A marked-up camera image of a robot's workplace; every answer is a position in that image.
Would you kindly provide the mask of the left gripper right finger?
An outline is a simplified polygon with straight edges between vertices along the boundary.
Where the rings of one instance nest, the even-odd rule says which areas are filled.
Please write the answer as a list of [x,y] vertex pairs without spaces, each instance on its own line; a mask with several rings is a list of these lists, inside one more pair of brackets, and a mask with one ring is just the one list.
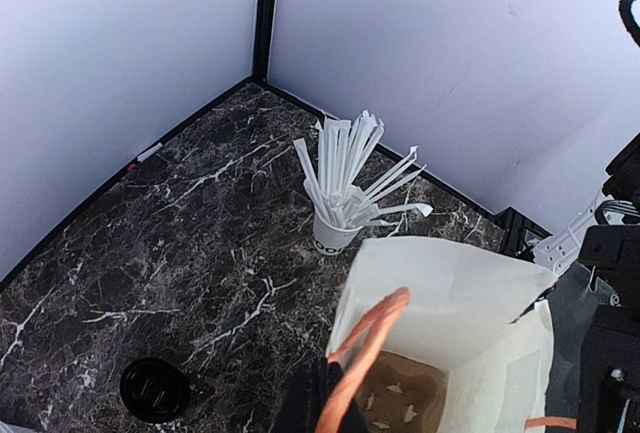
[[[324,405],[327,405],[331,394],[338,383],[344,376],[343,369],[338,362],[328,362],[325,365],[325,386],[324,386]],[[348,406],[343,415],[340,425],[337,427],[339,433],[368,433],[368,427],[365,417],[354,399],[344,400],[343,403]]]

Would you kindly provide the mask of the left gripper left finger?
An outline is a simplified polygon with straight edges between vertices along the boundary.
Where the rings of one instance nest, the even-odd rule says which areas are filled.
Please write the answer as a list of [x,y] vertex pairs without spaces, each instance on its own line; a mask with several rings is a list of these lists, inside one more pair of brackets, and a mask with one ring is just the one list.
[[294,372],[279,411],[279,431],[314,432],[330,394],[326,358],[299,366]]

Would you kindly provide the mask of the brown cardboard cup carrier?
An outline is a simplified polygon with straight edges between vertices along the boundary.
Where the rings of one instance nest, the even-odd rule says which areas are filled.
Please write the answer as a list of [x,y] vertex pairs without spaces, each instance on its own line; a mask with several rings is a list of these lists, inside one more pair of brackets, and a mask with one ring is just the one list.
[[356,401],[371,432],[435,432],[443,416],[447,386],[446,372],[383,351]]

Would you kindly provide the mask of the white paper takeout bag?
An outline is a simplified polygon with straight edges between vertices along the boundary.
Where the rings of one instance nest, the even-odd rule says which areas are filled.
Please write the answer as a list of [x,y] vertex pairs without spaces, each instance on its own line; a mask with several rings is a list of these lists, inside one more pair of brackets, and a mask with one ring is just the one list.
[[363,241],[326,347],[400,287],[411,301],[383,349],[448,375],[442,432],[528,432],[545,415],[554,333],[547,268],[430,237]]

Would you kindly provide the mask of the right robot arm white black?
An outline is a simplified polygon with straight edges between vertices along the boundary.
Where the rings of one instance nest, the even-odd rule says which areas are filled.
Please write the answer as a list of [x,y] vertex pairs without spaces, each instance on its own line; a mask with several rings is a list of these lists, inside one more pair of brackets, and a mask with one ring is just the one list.
[[547,292],[552,315],[569,339],[561,359],[574,356],[566,378],[575,418],[556,428],[577,432],[639,429],[639,141],[607,166],[604,200],[591,207],[580,230],[548,237],[534,250],[560,275]]

